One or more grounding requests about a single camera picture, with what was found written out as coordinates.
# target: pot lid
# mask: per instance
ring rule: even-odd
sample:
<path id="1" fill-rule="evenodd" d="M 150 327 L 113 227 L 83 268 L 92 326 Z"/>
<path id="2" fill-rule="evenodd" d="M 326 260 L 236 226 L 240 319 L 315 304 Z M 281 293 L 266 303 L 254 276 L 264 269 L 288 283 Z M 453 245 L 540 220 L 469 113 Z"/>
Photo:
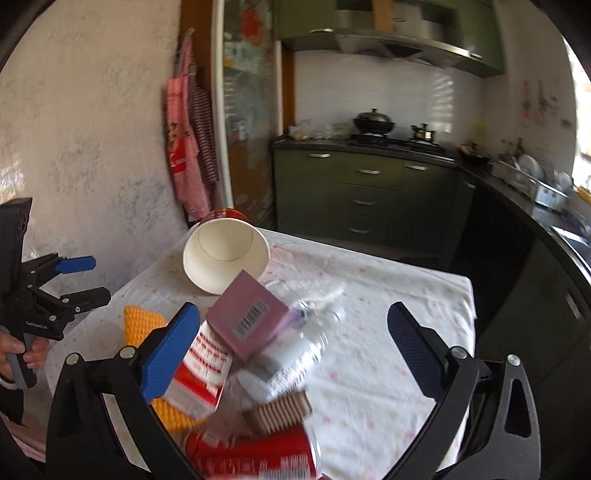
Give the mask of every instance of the pot lid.
<path id="1" fill-rule="evenodd" d="M 359 120 L 373 120 L 378 122 L 392 123 L 392 119 L 385 113 L 379 113 L 377 108 L 372 108 L 371 112 L 360 113 L 357 118 Z"/>

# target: table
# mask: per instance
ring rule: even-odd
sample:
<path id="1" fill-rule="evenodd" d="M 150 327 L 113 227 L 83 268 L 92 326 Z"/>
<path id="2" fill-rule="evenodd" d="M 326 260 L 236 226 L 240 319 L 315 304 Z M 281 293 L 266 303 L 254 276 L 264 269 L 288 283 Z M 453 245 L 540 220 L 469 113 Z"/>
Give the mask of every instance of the table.
<path id="1" fill-rule="evenodd" d="M 414 267 L 309 240 L 261 230 L 271 260 L 261 282 L 325 278 L 345 283 L 346 320 L 329 334 L 329 347 L 308 381 L 312 424 L 322 450 L 322 471 L 334 479 L 381 479 L 416 436 L 434 406 L 423 397 L 388 334 L 389 306 L 402 301 L 417 321 L 433 328 L 448 346 L 472 355 L 476 316 L 472 285 L 458 275 Z M 48 355 L 46 376 L 55 390 L 65 357 L 113 356 L 124 346 L 123 309 L 135 304 L 171 319 L 184 302 L 202 318 L 216 296 L 204 293 L 183 271 L 186 237 L 163 258 L 91 312 Z M 112 419 L 126 453 L 144 466 L 120 417 Z M 463 428 L 442 466 L 454 462 Z"/>

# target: plastic bottle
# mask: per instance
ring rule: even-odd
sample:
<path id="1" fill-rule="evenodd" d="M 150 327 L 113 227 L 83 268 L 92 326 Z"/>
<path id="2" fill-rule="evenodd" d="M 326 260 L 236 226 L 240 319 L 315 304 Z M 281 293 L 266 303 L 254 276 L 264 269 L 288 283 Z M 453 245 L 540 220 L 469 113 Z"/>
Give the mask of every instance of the plastic bottle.
<path id="1" fill-rule="evenodd" d="M 333 306 L 283 330 L 236 373 L 238 382 L 260 404 L 302 386 L 320 363 L 328 345 L 327 332 L 344 318 L 343 307 Z"/>
<path id="2" fill-rule="evenodd" d="M 336 302 L 345 291 L 345 283 L 335 280 L 306 280 L 302 278 L 272 280 L 265 284 L 275 297 L 289 308 L 320 311 Z"/>

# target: gas stove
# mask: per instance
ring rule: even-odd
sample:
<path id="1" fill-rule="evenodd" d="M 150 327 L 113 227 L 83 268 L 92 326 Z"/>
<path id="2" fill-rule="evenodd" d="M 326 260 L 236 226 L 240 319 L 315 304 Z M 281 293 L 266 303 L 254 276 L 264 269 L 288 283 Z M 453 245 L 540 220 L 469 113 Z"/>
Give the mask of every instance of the gas stove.
<path id="1" fill-rule="evenodd" d="M 398 140 L 385 135 L 359 134 L 351 135 L 349 145 L 363 145 L 368 147 L 385 148 L 388 150 L 401 150 L 428 153 L 432 155 L 444 155 L 445 149 L 436 143 L 424 140 Z"/>

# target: wall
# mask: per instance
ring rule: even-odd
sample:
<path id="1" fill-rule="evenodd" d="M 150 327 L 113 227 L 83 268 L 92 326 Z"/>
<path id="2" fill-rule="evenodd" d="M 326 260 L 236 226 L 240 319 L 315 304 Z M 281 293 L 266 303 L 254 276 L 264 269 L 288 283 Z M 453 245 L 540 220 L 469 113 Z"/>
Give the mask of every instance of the wall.
<path id="1" fill-rule="evenodd" d="M 485 145 L 505 151 L 502 139 L 524 139 L 527 153 L 557 170 L 572 172 L 576 144 L 576 101 L 562 36 L 530 0 L 495 0 L 505 46 L 506 74 L 484 81 Z M 524 117 L 528 82 L 530 118 Z M 540 108 L 538 81 L 546 107 Z"/>
<path id="2" fill-rule="evenodd" d="M 482 121 L 483 80 L 470 73 L 336 51 L 301 51 L 295 57 L 298 122 L 351 122 L 377 108 L 396 122 L 396 137 L 408 138 L 410 125 L 424 122 L 438 140 L 461 143 Z"/>
<path id="3" fill-rule="evenodd" d="M 0 203 L 32 196 L 25 257 L 94 255 L 57 293 L 115 292 L 186 224 L 163 135 L 180 0 L 57 0 L 0 73 Z"/>

